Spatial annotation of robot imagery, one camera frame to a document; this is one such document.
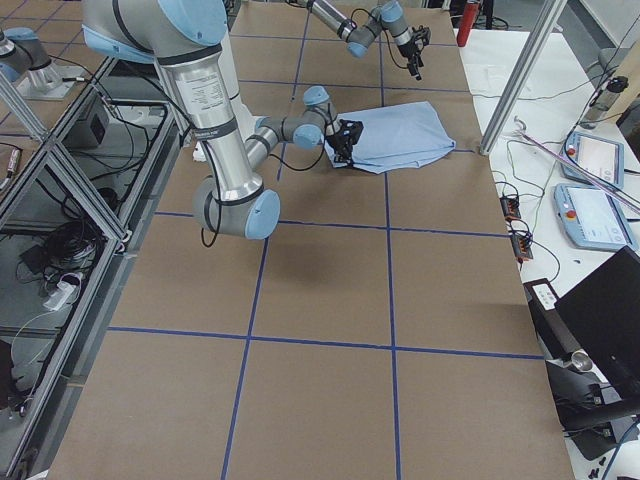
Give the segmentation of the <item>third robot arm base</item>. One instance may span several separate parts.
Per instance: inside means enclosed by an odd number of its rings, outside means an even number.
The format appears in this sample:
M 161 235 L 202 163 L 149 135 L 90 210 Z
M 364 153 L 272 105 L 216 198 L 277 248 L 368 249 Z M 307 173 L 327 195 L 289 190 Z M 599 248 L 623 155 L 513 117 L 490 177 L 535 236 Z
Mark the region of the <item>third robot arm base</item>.
M 62 100 L 83 69 L 57 64 L 32 29 L 16 27 L 1 31 L 1 72 L 11 83 L 26 76 L 17 86 L 26 99 Z

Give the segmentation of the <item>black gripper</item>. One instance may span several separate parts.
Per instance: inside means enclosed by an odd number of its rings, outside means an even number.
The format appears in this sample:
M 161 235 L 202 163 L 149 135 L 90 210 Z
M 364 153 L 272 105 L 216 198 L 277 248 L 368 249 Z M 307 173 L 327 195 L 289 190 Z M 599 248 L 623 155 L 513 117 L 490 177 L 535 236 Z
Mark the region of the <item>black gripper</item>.
M 361 121 L 339 120 L 339 129 L 327 137 L 330 147 L 333 149 L 335 168 L 343 168 L 345 159 L 346 166 L 355 168 L 353 161 L 353 149 L 358 143 L 363 132 Z
M 416 80 L 422 80 L 419 69 L 424 66 L 422 50 L 430 43 L 431 30 L 425 26 L 405 27 L 397 32 L 397 47 L 406 60 L 406 69 Z

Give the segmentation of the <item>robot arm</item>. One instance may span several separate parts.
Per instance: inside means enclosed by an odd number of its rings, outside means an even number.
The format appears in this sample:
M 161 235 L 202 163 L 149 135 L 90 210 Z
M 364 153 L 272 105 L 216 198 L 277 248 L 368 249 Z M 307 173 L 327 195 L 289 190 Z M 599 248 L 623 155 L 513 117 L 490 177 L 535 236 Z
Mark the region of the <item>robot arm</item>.
M 430 44 L 431 30 L 426 26 L 410 26 L 398 1 L 387 1 L 371 10 L 358 7 L 350 16 L 329 1 L 286 1 L 286 4 L 303 8 L 318 18 L 347 44 L 347 50 L 356 58 L 362 58 L 384 36 L 394 65 L 417 81 L 422 80 L 422 52 Z
M 281 142 L 329 146 L 351 162 L 363 125 L 339 118 L 320 86 L 305 93 L 301 116 L 264 117 L 242 136 L 232 100 L 235 76 L 221 67 L 232 59 L 223 2 L 85 1 L 82 8 L 86 44 L 105 56 L 154 65 L 165 95 L 200 143 L 212 170 L 193 198 L 204 230 L 250 240 L 272 234 L 280 198 L 256 169 Z

